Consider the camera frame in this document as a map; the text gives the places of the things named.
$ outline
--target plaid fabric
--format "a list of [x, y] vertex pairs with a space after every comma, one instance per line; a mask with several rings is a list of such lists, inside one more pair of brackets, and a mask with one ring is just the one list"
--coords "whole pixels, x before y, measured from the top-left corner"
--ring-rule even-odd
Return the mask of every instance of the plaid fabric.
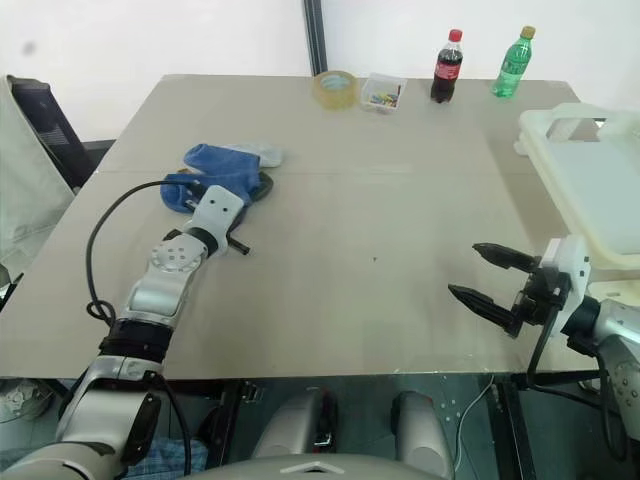
[[[0, 452], [0, 472], [30, 453], [34, 448], [20, 448]], [[207, 447], [197, 440], [191, 440], [191, 472], [204, 470], [207, 461]], [[157, 438], [151, 443], [146, 458], [129, 468], [126, 478], [135, 480], [174, 480], [184, 472], [184, 446], [182, 440]]]

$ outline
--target beige tabletop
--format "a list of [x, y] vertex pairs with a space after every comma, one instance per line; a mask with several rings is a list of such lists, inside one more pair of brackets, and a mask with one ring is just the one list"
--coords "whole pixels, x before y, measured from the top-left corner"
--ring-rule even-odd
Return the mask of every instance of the beige tabletop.
[[[510, 306], [524, 274], [471, 249], [491, 241], [541, 252], [567, 233], [528, 159], [517, 118], [576, 100], [564, 83], [523, 82], [499, 100], [458, 82], [428, 101], [411, 80], [398, 112], [323, 110], [311, 80], [170, 75], [145, 101], [71, 205], [0, 315], [0, 375], [76, 377], [103, 324], [84, 312], [87, 236], [125, 190], [180, 168], [197, 143], [268, 142], [283, 164], [237, 238], [252, 247], [210, 259], [194, 282], [166, 359], [170, 378], [522, 371], [539, 327], [517, 340], [457, 303], [448, 283]], [[125, 301], [148, 252], [187, 216], [157, 190], [136, 194], [94, 250], [99, 295]], [[541, 368], [593, 364], [553, 339]]]

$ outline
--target blue towel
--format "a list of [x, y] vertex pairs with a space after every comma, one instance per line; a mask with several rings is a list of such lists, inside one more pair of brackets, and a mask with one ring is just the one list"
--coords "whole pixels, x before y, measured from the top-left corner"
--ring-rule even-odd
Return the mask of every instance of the blue towel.
[[[201, 143], [184, 156], [184, 163], [202, 173], [170, 173], [165, 180], [193, 181], [203, 185], [220, 185], [239, 196], [245, 206], [251, 205], [250, 193], [260, 185], [260, 157], [252, 153]], [[180, 213], [191, 213], [184, 202], [193, 198], [187, 187], [162, 185], [160, 195], [164, 204]]]

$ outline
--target white wall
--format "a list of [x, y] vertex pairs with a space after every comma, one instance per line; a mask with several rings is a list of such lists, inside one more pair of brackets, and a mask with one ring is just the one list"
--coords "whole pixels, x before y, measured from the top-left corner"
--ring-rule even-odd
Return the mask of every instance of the white wall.
[[115, 138], [166, 73], [309, 75], [300, 0], [0, 0], [0, 73]]
[[[526, 78], [640, 108], [640, 0], [323, 0], [329, 68], [430, 77], [450, 28], [492, 78], [524, 24]], [[308, 75], [302, 0], [0, 0], [0, 73], [49, 82], [82, 140], [117, 137], [166, 73]]]
[[639, 0], [323, 0], [329, 67], [431, 77], [450, 28], [461, 77], [494, 78], [523, 25], [537, 28], [525, 78], [564, 80], [582, 101], [640, 108]]

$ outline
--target black pole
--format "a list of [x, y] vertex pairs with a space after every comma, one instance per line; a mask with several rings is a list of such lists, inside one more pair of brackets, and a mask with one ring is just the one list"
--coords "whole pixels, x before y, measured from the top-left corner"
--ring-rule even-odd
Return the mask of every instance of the black pole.
[[322, 0], [303, 0], [307, 27], [307, 45], [311, 61], [311, 74], [315, 77], [327, 71], [327, 51], [324, 44]]

